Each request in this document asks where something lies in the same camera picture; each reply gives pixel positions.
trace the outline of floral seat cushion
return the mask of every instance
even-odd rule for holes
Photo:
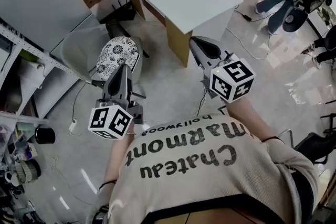
[[[117,67],[126,63],[134,70],[139,58],[138,47],[129,37],[112,38],[101,50],[97,61],[97,73],[106,81]]]

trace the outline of white cable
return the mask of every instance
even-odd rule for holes
[[[268,56],[268,54],[269,54],[269,51],[270,51],[270,48],[269,48],[269,41],[270,41],[270,39],[271,39],[271,35],[269,35],[269,39],[268,39],[268,42],[267,42],[268,50],[267,50],[266,56],[265,56],[264,58],[258,58],[258,57],[254,57],[254,56],[251,54],[251,52],[249,52],[249,50],[244,46],[244,44],[242,43],[242,41],[240,40],[240,38],[237,37],[234,33],[232,33],[232,31],[231,31],[230,29],[227,28],[226,30],[228,30],[232,35],[234,35],[234,36],[240,41],[240,44],[242,45],[242,47],[248,52],[248,54],[251,55],[252,58],[257,59],[257,60],[265,60],[265,59],[267,58],[267,56]]]

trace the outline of green object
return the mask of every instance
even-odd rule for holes
[[[37,59],[38,59],[37,56],[31,54],[29,51],[26,51],[26,50],[21,50],[20,53],[19,53],[19,55],[20,55],[23,59],[25,59],[25,60],[27,60],[27,61],[29,61],[29,62],[36,62]]]

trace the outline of tiled floor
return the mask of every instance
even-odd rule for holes
[[[244,0],[238,10],[257,19],[254,13],[257,1]],[[267,20],[249,23],[234,13],[228,29],[255,57],[262,58],[268,49],[266,23]],[[194,115],[203,96],[199,82],[202,71],[194,59],[189,59],[188,68],[182,67],[168,48],[165,28],[159,22],[144,22],[137,16],[123,25],[132,35],[142,38],[150,54],[149,59],[144,59],[140,79],[147,95],[141,101],[145,124],[136,129]],[[324,125],[319,116],[334,107],[321,103],[334,99],[335,93],[330,66],[323,63],[318,70],[311,57],[300,54],[317,38],[310,26],[305,23],[297,33],[280,30],[278,34],[270,38],[266,60],[253,59],[229,31],[225,31],[222,41],[228,50],[245,58],[257,73],[249,94],[256,110],[278,133],[292,129],[297,144],[309,132],[322,132]],[[81,86],[82,82],[77,83],[51,111],[49,119],[57,134],[56,142],[38,148],[42,176],[25,186],[27,197],[47,223],[85,222],[109,157],[111,142],[87,131],[89,113],[100,97],[99,89],[85,86],[80,92],[75,109],[78,135],[71,136],[68,131],[72,104]],[[220,100],[207,98],[201,114],[216,113],[220,106]],[[335,155],[330,157],[329,167],[335,167],[335,159]]]

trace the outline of gray panel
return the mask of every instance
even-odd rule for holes
[[[90,29],[92,27],[97,27],[99,26],[100,23],[98,22],[98,20],[96,19],[96,17],[91,14],[87,19],[85,19],[78,27],[76,27],[74,29],[74,31],[76,30],[85,30],[85,29]],[[96,64],[97,64],[97,60],[98,57],[100,55],[101,50],[103,49],[103,47],[105,46],[105,44],[109,41],[109,37],[108,35],[105,36],[97,36],[97,43],[92,46],[92,44],[83,44],[84,47],[89,46],[89,48],[86,48],[86,51],[89,51],[89,56],[88,57],[88,70],[92,70]],[[52,52],[51,55],[54,58],[57,58],[58,60],[61,60],[61,47],[62,47],[63,42],[61,42]]]
[[[0,0],[0,17],[46,51],[90,14],[83,0]]]

